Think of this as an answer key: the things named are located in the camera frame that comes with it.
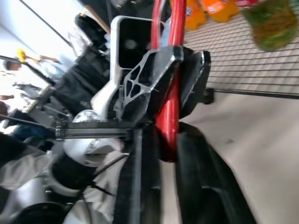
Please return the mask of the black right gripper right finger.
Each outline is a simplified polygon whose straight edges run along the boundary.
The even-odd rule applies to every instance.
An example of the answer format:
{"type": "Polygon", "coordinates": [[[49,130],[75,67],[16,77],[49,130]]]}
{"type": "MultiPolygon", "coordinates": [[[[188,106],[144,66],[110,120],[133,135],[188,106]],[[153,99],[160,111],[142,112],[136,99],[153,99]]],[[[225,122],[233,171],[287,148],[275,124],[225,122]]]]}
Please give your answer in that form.
{"type": "Polygon", "coordinates": [[[196,127],[181,122],[175,164],[184,224],[255,224],[229,165],[196,127]]]}

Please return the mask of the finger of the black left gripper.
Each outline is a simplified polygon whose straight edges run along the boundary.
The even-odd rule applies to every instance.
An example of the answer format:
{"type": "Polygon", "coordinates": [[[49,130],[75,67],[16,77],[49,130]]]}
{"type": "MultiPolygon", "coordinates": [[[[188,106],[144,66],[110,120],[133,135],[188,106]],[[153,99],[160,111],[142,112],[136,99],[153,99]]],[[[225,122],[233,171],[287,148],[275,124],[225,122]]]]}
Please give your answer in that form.
{"type": "Polygon", "coordinates": [[[166,46],[148,51],[123,79],[119,92],[118,119],[145,122],[161,110],[174,79],[184,60],[182,46],[166,46]]]}
{"type": "Polygon", "coordinates": [[[182,119],[189,116],[197,103],[202,103],[211,69],[209,51],[184,50],[184,60],[180,66],[180,111],[182,119]]]}

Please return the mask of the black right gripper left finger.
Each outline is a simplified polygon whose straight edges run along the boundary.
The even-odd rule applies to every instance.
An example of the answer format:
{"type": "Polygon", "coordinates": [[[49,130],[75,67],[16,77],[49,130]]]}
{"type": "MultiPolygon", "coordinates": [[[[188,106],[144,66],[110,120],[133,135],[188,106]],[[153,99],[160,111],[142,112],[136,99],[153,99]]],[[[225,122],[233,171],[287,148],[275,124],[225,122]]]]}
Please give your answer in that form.
{"type": "Polygon", "coordinates": [[[158,224],[161,215],[159,137],[154,127],[136,129],[120,171],[115,224],[158,224]]]}

